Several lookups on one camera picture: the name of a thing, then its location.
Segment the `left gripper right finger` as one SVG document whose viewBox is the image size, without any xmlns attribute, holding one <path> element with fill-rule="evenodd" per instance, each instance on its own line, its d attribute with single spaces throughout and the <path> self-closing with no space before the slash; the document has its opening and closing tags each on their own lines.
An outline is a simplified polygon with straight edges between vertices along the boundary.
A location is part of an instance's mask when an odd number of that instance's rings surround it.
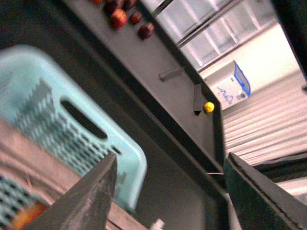
<svg viewBox="0 0 307 230">
<path fill-rule="evenodd" d="M 233 153 L 224 162 L 227 191 L 243 230 L 305 230 L 307 207 Z"/>
</svg>

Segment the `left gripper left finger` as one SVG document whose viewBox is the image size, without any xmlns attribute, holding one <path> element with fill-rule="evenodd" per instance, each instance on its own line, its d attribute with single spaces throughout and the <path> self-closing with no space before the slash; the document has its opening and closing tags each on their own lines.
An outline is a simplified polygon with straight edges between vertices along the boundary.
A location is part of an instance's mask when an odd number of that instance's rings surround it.
<svg viewBox="0 0 307 230">
<path fill-rule="evenodd" d="M 26 230 L 104 230 L 117 178 L 117 155 L 110 152 Z"/>
</svg>

